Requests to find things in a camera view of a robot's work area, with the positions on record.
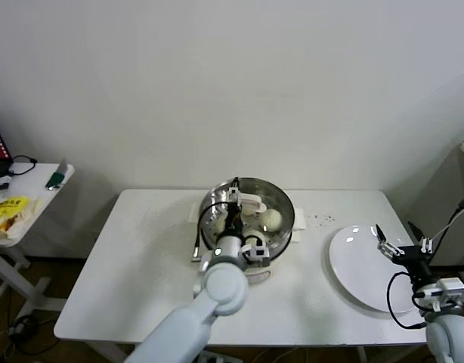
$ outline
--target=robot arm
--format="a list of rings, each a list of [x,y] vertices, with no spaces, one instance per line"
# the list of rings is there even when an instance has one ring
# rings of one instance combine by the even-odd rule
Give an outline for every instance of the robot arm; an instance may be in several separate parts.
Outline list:
[[[126,363],[190,363],[209,341],[217,316],[239,311],[246,292],[247,278],[240,268],[229,262],[212,266],[202,279],[202,291],[195,300],[171,312]]]
[[[228,200],[225,230],[218,236],[210,259],[203,260],[200,271],[205,274],[195,291],[195,300],[171,312],[125,363],[190,363],[209,341],[215,319],[232,315],[243,307],[248,283],[243,273],[246,258],[238,180],[231,186]]]
[[[380,252],[408,270],[413,299],[419,301],[417,307],[426,321],[427,345],[437,363],[464,363],[464,284],[458,278],[432,276],[428,266],[432,240],[423,238],[421,246],[396,247],[378,225],[376,236]]]

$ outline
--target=egg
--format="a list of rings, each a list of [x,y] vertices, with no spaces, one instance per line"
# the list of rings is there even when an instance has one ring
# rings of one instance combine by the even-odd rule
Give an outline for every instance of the egg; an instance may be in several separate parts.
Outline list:
[[[225,229],[225,216],[218,217],[214,222],[213,231],[217,235],[222,233]]]
[[[248,208],[247,206],[242,207],[242,214],[244,216],[251,216],[254,212],[255,210],[253,208]]]
[[[275,209],[268,209],[264,213],[259,214],[259,224],[264,232],[279,231],[283,224],[283,217]]]

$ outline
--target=floor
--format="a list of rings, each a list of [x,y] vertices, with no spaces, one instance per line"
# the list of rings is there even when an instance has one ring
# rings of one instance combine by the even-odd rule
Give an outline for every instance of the floor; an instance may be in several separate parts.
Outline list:
[[[35,284],[41,276],[51,276],[52,282],[46,291],[46,295],[52,297],[68,297],[73,285],[79,276],[83,262],[80,261],[45,261],[33,262],[27,270],[20,270],[30,282]],[[0,333],[7,329],[8,308],[10,307],[11,319],[15,318],[20,307],[23,305],[23,299],[17,293],[8,292],[0,301]],[[56,313],[53,312],[37,312],[36,317],[39,321],[56,318]],[[52,334],[53,324],[46,324],[39,329],[37,335],[23,348],[27,352],[37,352],[50,346],[55,337]],[[9,341],[5,334],[0,336],[0,357],[4,355],[5,349],[8,347]],[[126,351],[131,351],[132,346],[122,346]],[[241,347],[213,347],[208,350],[220,352],[222,354],[241,358],[244,363],[271,363],[274,362],[283,353],[291,351],[291,349],[274,348],[241,348]],[[368,357],[380,353],[383,348],[367,348]],[[53,349],[48,352],[35,356],[26,356],[19,352],[10,354],[9,358],[3,360],[15,363],[32,363],[35,361],[42,363],[106,363],[107,360],[95,353],[91,348],[83,343],[77,342],[59,342]],[[426,347],[421,346],[414,353],[402,359],[399,363],[421,363],[428,356]],[[357,351],[355,348],[339,347],[339,348],[310,348],[296,349],[291,351],[279,360],[279,363],[319,363],[319,362],[341,362],[341,363],[359,363]],[[433,360],[426,360],[425,363],[432,363]]]

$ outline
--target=electrical cord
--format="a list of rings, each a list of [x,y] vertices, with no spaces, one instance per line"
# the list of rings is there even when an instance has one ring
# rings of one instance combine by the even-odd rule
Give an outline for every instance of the electrical cord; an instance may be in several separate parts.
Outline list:
[[[246,238],[244,238],[244,242],[246,242],[246,241],[247,241],[248,239],[250,239],[250,238],[255,238],[256,240],[259,240],[259,241],[261,241],[262,243],[264,243],[264,241],[263,241],[260,237],[255,236],[255,235],[253,235],[253,234],[251,234],[251,235],[247,236]],[[251,262],[251,260],[249,259],[249,257],[246,255],[245,252],[242,253],[242,256],[244,256],[244,259],[246,259],[246,261],[247,261],[248,263]]]
[[[434,312],[434,309],[424,308],[423,306],[419,305],[418,302],[415,301],[415,296],[414,295],[412,295],[412,303],[418,310],[422,310],[424,312]]]
[[[270,349],[266,349],[266,350],[263,350],[262,352],[260,352],[259,354],[257,354],[255,356],[255,358],[252,360],[251,363],[256,363],[258,361],[259,358],[261,358],[265,353],[267,352],[270,352]]]
[[[30,161],[32,163],[32,166],[30,168],[28,168],[28,170],[25,170],[23,172],[13,172],[12,170],[9,170],[8,171],[9,176],[19,176],[19,175],[27,174],[28,172],[30,172],[32,169],[34,169],[36,167],[36,164],[38,162],[37,159],[34,159],[33,157],[28,157],[27,155],[17,155],[17,156],[12,158],[12,161],[15,162],[15,160],[18,157],[25,157],[26,159],[28,159],[28,161]]]
[[[447,232],[449,231],[450,224],[452,224],[453,220],[456,218],[456,216],[460,212],[461,212],[460,207],[457,207],[457,209],[453,212],[452,216],[449,219],[449,222],[447,223],[447,227],[445,228],[444,232],[442,233],[440,240],[438,240],[438,244],[435,247],[435,250],[434,250],[432,256],[430,257],[430,261],[432,261],[434,259],[435,255],[437,254],[438,250],[440,249],[440,247],[442,245],[442,242],[444,241],[445,234],[447,234]]]
[[[279,361],[282,357],[284,357],[284,356],[288,355],[289,353],[292,353],[292,352],[294,352],[294,351],[296,351],[296,350],[298,350],[298,349],[299,349],[299,347],[297,346],[297,347],[295,347],[294,349],[291,349],[291,350],[289,350],[289,351],[287,351],[287,352],[281,354],[281,355],[278,356],[276,359],[274,359],[274,361],[273,361],[272,363],[278,363],[278,361]]]
[[[23,354],[23,355],[40,355],[42,353],[45,353],[53,349],[60,342],[60,339],[56,339],[56,341],[53,342],[50,346],[44,349],[41,349],[37,352],[28,352],[27,350],[25,350],[21,346],[21,344],[31,340],[36,335],[39,327],[46,325],[46,324],[57,322],[57,317],[50,318],[48,320],[39,322],[32,315],[24,315],[16,319],[14,323],[11,323],[11,306],[12,306],[12,290],[9,290],[8,305],[7,305],[7,325],[8,325],[7,334],[8,334],[8,339],[11,342],[7,346],[7,348],[5,348],[5,352],[4,352],[5,358],[10,358],[14,354],[14,351],[18,351],[20,354]]]
[[[459,207],[458,209],[460,209],[460,211],[456,213],[456,215],[452,218],[448,225],[446,225],[439,232],[437,232],[437,234],[432,238],[432,240],[437,238],[443,231],[448,229],[456,221],[456,219],[458,219],[464,213],[464,208]]]
[[[400,321],[397,319],[397,317],[396,317],[395,314],[393,313],[393,309],[391,308],[391,303],[390,303],[390,290],[391,290],[391,286],[392,286],[393,281],[395,280],[395,278],[397,278],[398,276],[401,276],[401,275],[410,277],[410,275],[407,274],[406,272],[397,272],[396,274],[394,274],[394,275],[391,277],[390,282],[388,282],[388,287],[387,287],[387,289],[386,289],[386,304],[387,304],[387,306],[388,306],[388,311],[390,312],[391,317],[393,318],[393,320],[395,321],[395,323],[397,323],[397,325],[398,325],[399,327],[402,327],[403,329],[406,329],[406,330],[422,329],[423,327],[426,327],[426,326],[427,326],[427,324],[426,324],[425,322],[423,322],[423,323],[418,323],[418,324],[413,324],[413,325],[404,325],[404,324],[400,323]]]

